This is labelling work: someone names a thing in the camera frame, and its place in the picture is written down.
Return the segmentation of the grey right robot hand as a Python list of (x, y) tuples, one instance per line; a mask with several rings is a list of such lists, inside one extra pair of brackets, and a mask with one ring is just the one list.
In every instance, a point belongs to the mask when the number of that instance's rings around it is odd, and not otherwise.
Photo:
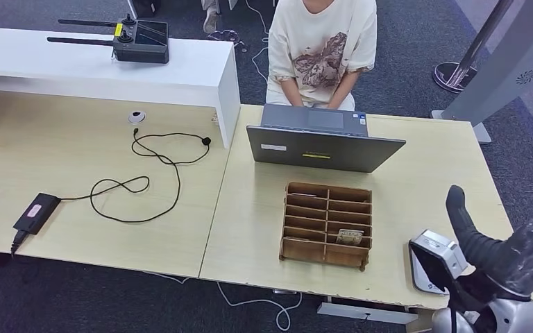
[(469, 264), (514, 293), (527, 296), (533, 292), (533, 218), (506, 240), (498, 240), (477, 230), (466, 209), (461, 187), (450, 187), (446, 209)]

